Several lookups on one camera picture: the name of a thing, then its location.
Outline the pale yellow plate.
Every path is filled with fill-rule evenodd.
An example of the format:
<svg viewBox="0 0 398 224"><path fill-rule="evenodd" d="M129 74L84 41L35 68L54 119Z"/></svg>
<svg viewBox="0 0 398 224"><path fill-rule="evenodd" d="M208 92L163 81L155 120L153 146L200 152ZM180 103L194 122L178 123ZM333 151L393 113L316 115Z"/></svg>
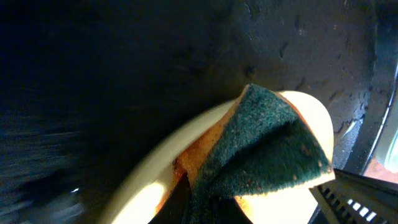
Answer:
<svg viewBox="0 0 398 224"><path fill-rule="evenodd" d="M307 122L328 159L333 156L333 126L324 105L311 95L299 91L282 91L284 100L295 106ZM188 146L219 121L232 107L233 101L217 105L178 128L156 146L131 172L114 194L100 223L149 223L160 217L177 180L173 161ZM331 181L333 173L325 174L297 187L288 187L268 194L235 197L233 203L251 223L307 223L317 201L310 188Z"/></svg>

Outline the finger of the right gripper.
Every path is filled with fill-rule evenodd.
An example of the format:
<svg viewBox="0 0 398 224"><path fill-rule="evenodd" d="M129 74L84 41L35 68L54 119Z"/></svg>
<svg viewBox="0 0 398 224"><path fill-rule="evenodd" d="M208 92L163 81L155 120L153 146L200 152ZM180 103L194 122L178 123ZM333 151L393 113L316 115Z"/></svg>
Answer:
<svg viewBox="0 0 398 224"><path fill-rule="evenodd" d="M397 184L335 170L310 189L327 223L397 223Z"/></svg>

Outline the light blue plate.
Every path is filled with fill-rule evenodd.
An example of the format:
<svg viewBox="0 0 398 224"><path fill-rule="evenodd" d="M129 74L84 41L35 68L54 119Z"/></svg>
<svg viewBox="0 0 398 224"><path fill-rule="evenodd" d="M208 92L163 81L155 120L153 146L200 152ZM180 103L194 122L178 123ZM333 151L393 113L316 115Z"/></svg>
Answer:
<svg viewBox="0 0 398 224"><path fill-rule="evenodd" d="M397 93L383 123L374 157L385 169L397 173Z"/></svg>

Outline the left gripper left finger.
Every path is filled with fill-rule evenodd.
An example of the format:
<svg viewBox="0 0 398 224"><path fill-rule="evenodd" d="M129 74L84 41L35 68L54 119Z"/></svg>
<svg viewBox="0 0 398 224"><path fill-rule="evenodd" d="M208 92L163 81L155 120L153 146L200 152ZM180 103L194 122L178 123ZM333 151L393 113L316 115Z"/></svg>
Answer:
<svg viewBox="0 0 398 224"><path fill-rule="evenodd" d="M149 224L186 224L190 203L190 184L184 174L157 215Z"/></svg>

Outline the green and orange sponge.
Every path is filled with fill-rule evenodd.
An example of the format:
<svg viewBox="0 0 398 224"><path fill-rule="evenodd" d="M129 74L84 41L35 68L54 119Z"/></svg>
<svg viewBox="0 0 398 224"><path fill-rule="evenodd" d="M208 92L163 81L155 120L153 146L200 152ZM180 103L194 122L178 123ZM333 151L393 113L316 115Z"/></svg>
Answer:
<svg viewBox="0 0 398 224"><path fill-rule="evenodd" d="M215 223L214 198L268 194L334 174L332 158L279 93L248 85L233 102L174 160L176 185L184 174L190 184L188 223Z"/></svg>

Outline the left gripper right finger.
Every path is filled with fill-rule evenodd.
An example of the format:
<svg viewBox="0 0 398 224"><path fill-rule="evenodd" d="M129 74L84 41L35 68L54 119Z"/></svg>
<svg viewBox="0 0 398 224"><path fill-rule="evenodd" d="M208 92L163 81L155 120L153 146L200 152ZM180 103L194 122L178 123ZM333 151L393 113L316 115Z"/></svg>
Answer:
<svg viewBox="0 0 398 224"><path fill-rule="evenodd" d="M252 224L235 199L214 198L216 224Z"/></svg>

